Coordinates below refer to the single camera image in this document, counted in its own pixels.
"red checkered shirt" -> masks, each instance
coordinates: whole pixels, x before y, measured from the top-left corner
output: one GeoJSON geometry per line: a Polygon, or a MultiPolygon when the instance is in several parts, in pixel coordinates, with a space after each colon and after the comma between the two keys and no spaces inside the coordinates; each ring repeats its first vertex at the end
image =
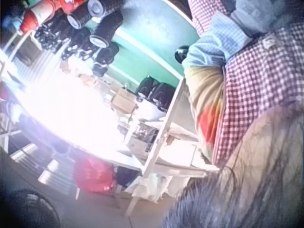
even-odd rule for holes
{"type": "MultiPolygon", "coordinates": [[[[201,36],[215,11],[227,15],[221,0],[189,0],[201,36]]],[[[252,122],[274,106],[304,98],[304,23],[254,40],[225,65],[225,102],[212,155],[222,166],[252,122]]]]}

